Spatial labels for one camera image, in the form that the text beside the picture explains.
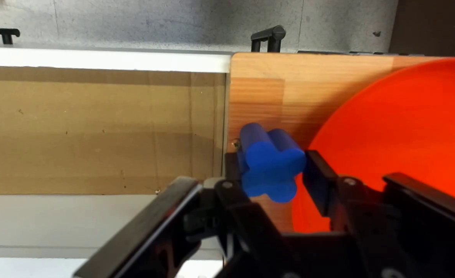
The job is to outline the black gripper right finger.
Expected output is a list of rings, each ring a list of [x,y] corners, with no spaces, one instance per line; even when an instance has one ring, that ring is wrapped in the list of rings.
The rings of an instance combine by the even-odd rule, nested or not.
[[[317,211],[304,265],[315,278],[455,278],[455,197],[403,172],[374,189],[311,149],[303,171]]]

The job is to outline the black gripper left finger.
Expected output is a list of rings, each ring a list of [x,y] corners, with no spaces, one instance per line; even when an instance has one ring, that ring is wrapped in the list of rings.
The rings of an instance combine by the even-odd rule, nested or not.
[[[201,248],[217,237],[226,257],[221,278],[281,278],[284,267],[263,245],[280,233],[263,208],[241,188],[235,154],[226,177],[207,186],[181,175],[126,223],[73,278],[175,278]]]

